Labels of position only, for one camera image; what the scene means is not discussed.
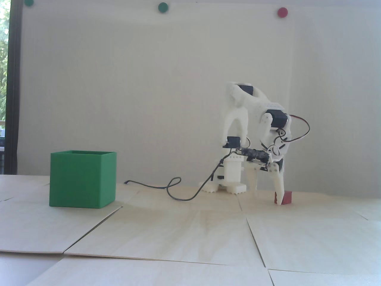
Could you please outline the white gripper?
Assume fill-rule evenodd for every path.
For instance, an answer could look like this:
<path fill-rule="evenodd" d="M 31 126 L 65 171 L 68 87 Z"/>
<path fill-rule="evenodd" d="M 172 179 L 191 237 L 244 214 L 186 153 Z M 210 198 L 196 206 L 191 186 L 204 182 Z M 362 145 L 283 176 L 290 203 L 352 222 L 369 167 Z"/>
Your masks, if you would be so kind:
<path fill-rule="evenodd" d="M 256 147 L 269 155 L 267 163 L 259 159 L 246 160 L 247 186 L 251 192 L 257 191 L 258 172 L 268 172 L 277 195 L 277 205 L 281 205 L 284 195 L 284 157 L 291 140 L 290 128 L 258 128 Z"/>

